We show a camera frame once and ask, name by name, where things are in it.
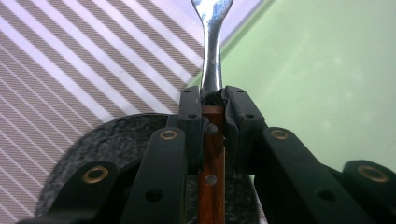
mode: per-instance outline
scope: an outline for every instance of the striped placemat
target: striped placemat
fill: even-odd
[[[203,60],[201,24],[181,2],[0,0],[0,223],[35,214],[53,166],[85,133],[177,112]]]

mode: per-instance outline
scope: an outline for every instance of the dark stone surface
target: dark stone surface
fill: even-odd
[[[36,214],[50,209],[62,185],[84,164],[110,161],[119,168],[142,157],[153,132],[165,127],[167,116],[134,115],[115,119],[79,139],[52,171],[41,193]],[[226,223],[258,223],[258,210],[247,175],[226,175]],[[187,220],[196,223],[196,176],[188,176]]]

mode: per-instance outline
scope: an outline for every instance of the spoon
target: spoon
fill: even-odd
[[[191,0],[204,27],[204,68],[201,96],[222,89],[220,65],[220,28],[233,0]]]

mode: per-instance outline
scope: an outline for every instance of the light green surface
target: light green surface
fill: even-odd
[[[323,163],[396,171],[396,1],[274,1],[226,47],[223,85]]]

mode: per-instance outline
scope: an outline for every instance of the striped tablecloth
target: striped tablecloth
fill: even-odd
[[[189,6],[0,0],[0,223],[34,215],[52,168],[88,131],[126,115],[177,112],[203,60]]]

